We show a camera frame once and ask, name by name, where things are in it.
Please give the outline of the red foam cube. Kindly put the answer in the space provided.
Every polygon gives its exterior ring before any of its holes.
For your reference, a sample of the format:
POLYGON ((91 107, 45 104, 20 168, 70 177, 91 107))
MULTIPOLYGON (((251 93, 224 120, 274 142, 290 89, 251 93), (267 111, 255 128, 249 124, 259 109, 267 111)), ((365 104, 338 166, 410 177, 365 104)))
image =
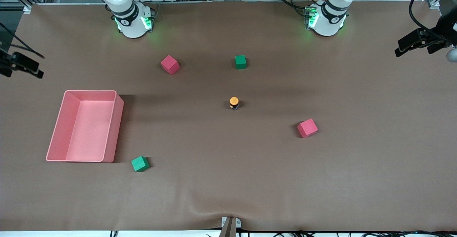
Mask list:
POLYGON ((301 138, 309 137, 318 131, 318 127, 312 118, 299 123, 297 129, 301 138))
POLYGON ((178 69, 180 69, 180 65, 179 65, 178 61, 175 58, 173 58, 171 55, 167 55, 161 61, 161 66, 170 75, 175 74, 178 71, 178 69))

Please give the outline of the brown table mat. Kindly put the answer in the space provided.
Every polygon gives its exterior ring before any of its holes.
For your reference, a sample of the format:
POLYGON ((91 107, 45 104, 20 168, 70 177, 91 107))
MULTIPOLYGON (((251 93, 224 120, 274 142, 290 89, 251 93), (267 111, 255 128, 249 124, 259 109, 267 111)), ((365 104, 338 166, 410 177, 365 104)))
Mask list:
POLYGON ((413 29, 406 1, 356 1, 332 37, 282 2, 171 3, 131 40, 103 5, 35 5, 16 34, 44 77, 0 77, 0 230, 235 216, 251 231, 457 231, 457 64, 446 49, 396 57, 413 29), (67 90, 124 100, 113 163, 46 161, 67 90))

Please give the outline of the pink plastic tray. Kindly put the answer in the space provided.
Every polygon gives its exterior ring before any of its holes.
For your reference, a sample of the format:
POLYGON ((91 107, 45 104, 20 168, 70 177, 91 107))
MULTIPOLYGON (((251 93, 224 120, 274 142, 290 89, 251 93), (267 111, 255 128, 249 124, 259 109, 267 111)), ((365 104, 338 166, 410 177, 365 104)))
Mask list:
POLYGON ((114 90, 65 91, 46 161, 113 162, 123 109, 114 90))

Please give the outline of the metal bracket with brown post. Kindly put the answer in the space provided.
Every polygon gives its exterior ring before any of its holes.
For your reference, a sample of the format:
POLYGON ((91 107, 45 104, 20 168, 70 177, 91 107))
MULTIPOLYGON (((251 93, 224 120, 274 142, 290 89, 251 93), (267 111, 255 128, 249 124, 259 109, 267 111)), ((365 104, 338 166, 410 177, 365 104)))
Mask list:
POLYGON ((230 216, 221 218, 219 237, 238 237, 237 230, 241 229, 241 219, 230 216))

